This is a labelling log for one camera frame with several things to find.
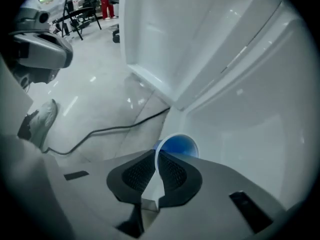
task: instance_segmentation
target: gray floor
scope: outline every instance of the gray floor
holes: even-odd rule
[[[119,125],[131,125],[168,107],[154,91],[141,82],[121,59],[120,44],[113,43],[110,26],[118,19],[101,20],[102,30],[93,22],[68,40],[73,61],[60,70],[49,84],[30,86],[33,112],[48,99],[55,99],[58,116],[50,129],[44,149],[70,150],[88,132]],[[68,156],[55,155],[60,166],[102,161],[151,149],[159,139],[166,114],[131,130],[96,134]]]

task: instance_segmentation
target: red pants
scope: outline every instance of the red pants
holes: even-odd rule
[[[110,18],[115,16],[114,6],[109,3],[109,0],[101,0],[102,18],[108,17],[107,8],[109,8]]]

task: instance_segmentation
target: sneaker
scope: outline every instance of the sneaker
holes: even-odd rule
[[[56,101],[51,99],[30,115],[29,130],[31,137],[29,141],[40,150],[42,149],[49,129],[56,120],[57,114],[58,106]]]

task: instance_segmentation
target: cabinet door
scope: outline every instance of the cabinet door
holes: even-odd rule
[[[120,0],[121,55],[171,105],[216,84],[280,0]]]

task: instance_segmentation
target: power cord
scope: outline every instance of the power cord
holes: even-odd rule
[[[77,145],[75,145],[73,148],[71,148],[68,152],[59,152],[59,151],[56,151],[54,150],[53,148],[51,147],[48,147],[46,149],[46,151],[43,151],[42,153],[46,154],[48,153],[49,151],[52,151],[52,152],[55,152],[59,155],[63,155],[63,156],[66,156],[70,153],[72,153],[73,151],[75,151],[77,148],[79,148],[89,137],[90,135],[92,134],[96,134],[96,133],[100,133],[100,132],[105,132],[105,131],[110,131],[110,130],[117,130],[117,129],[129,129],[129,128],[132,128],[132,127],[136,127],[136,126],[139,126],[141,124],[143,124],[144,122],[152,119],[152,118],[155,118],[157,116],[160,116],[161,114],[163,114],[164,112],[168,111],[170,109],[170,107],[160,111],[159,113],[157,114],[154,114],[152,116],[149,116],[147,117],[146,119],[143,119],[142,121],[140,122],[137,122],[135,124],[132,124],[132,125],[128,125],[128,126],[114,126],[114,127],[109,127],[109,128],[103,128],[103,129],[97,129],[97,130],[93,130],[91,132],[89,132]]]

